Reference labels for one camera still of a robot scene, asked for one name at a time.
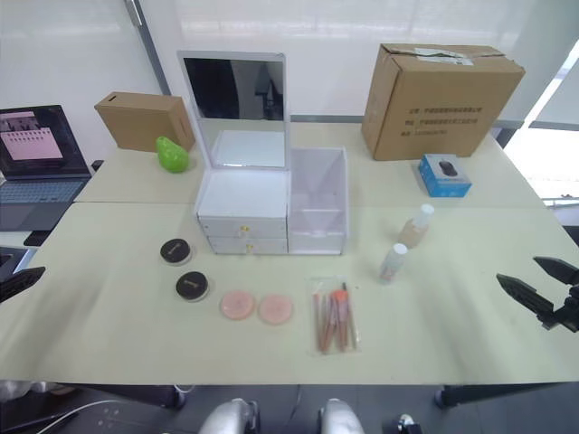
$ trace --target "small cardboard box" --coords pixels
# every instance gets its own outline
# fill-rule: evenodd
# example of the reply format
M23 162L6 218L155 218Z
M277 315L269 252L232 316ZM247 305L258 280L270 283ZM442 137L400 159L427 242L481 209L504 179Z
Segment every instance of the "small cardboard box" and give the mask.
M470 156L524 74L488 46L382 44L362 134L376 160Z
M112 92L94 108L123 149L156 152L159 136L170 138L187 151L195 143L181 97Z
M472 185L454 154L427 154L418 171L431 197L463 197Z

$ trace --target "small blue box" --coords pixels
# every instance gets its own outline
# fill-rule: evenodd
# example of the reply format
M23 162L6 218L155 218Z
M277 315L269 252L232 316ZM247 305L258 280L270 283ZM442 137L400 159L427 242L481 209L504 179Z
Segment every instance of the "small blue box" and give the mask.
M472 185L454 154L424 154L418 171L431 197L463 197Z

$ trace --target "makeup mirror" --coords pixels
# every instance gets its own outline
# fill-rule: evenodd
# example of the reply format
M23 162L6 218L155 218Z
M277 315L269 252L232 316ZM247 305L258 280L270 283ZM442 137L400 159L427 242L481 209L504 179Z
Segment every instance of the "makeup mirror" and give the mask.
M284 168L283 54L179 52L212 166Z

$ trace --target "mirror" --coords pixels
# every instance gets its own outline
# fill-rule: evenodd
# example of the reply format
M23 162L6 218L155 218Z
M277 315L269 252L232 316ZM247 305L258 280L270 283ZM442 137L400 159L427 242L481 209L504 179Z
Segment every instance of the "mirror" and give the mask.
M286 165L283 61L278 58L184 56L199 128L213 165Z

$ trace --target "laptop keyboard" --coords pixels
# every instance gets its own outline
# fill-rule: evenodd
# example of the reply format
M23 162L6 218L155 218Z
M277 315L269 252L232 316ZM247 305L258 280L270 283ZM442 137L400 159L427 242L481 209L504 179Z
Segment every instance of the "laptop keyboard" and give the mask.
M70 202L82 184L82 181L4 183L0 187L0 203Z

